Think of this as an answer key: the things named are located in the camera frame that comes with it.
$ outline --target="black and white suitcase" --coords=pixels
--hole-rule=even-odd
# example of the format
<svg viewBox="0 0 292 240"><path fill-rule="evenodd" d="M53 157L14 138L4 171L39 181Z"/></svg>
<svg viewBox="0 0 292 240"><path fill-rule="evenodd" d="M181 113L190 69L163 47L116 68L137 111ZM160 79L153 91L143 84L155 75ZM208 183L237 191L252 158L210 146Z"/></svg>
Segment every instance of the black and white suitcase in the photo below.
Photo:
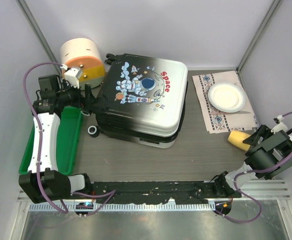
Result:
<svg viewBox="0 0 292 240"><path fill-rule="evenodd" d="M97 96L102 133L158 148L173 145L185 114L187 67L178 61L107 55L111 65Z"/></svg>

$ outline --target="gray floor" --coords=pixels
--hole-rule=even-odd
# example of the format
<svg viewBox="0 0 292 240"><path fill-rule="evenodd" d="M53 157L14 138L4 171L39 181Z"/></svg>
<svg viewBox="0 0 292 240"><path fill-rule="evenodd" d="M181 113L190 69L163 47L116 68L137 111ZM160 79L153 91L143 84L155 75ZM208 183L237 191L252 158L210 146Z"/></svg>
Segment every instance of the gray floor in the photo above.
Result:
<svg viewBox="0 0 292 240"><path fill-rule="evenodd" d="M79 219L74 213L29 212L22 240L286 240L277 201L263 201L263 214L249 224L232 223L212 211L102 212ZM258 206L235 201L230 216L253 218Z"/></svg>
<svg viewBox="0 0 292 240"><path fill-rule="evenodd" d="M105 135L91 138L86 130L96 120L94 116L85 117L74 173L87 173L92 181L187 181L209 180L223 171L239 168L244 152L227 142L229 134L206 131L192 81L193 75L206 73L211 72L188 73L185 119L171 148L160 149Z"/></svg>

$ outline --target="wall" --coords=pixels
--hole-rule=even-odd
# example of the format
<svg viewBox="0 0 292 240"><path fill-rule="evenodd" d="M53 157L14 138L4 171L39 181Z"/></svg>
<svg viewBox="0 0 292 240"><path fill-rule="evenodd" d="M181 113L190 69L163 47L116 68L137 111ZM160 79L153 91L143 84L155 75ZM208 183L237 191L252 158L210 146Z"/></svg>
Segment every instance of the wall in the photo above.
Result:
<svg viewBox="0 0 292 240"><path fill-rule="evenodd" d="M47 57L15 1L0 1L0 240L8 239L19 192L18 168L29 137L32 117L22 91L26 70ZM39 74L31 74L28 89L39 88Z"/></svg>
<svg viewBox="0 0 292 240"><path fill-rule="evenodd" d="M167 58L196 69L237 67L272 0L27 0L59 58L70 39L107 53Z"/></svg>
<svg viewBox="0 0 292 240"><path fill-rule="evenodd" d="M248 95L262 124L292 111L292 0L283 1L242 71ZM285 123L292 127L292 115ZM292 196L292 168L280 177Z"/></svg>

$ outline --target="patterned placemat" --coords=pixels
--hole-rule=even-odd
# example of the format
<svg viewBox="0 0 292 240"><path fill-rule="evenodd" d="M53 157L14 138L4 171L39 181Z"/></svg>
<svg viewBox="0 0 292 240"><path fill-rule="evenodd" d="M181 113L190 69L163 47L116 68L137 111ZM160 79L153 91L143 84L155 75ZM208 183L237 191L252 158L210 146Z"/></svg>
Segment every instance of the patterned placemat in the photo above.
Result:
<svg viewBox="0 0 292 240"><path fill-rule="evenodd" d="M209 114L217 112L208 100L208 90L215 83L228 82L240 87L236 71L219 72L214 74L192 76L197 96L201 105L202 114L205 120L206 129L211 134L231 132L232 130L252 130L258 126L255 113L251 107L250 101L246 94L246 105L242 111L249 112L245 114Z"/></svg>

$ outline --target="green tray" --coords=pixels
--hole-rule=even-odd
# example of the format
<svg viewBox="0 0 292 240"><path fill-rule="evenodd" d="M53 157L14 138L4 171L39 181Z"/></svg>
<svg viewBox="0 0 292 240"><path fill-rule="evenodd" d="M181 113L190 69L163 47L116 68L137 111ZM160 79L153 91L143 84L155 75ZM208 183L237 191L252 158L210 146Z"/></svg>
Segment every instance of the green tray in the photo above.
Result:
<svg viewBox="0 0 292 240"><path fill-rule="evenodd" d="M79 109L66 107L61 113L61 121L57 133L56 161L58 171L64 175L72 174L75 165L81 123L82 114ZM25 153L19 167L20 174L27 174L32 156L33 144L34 127L31 130Z"/></svg>

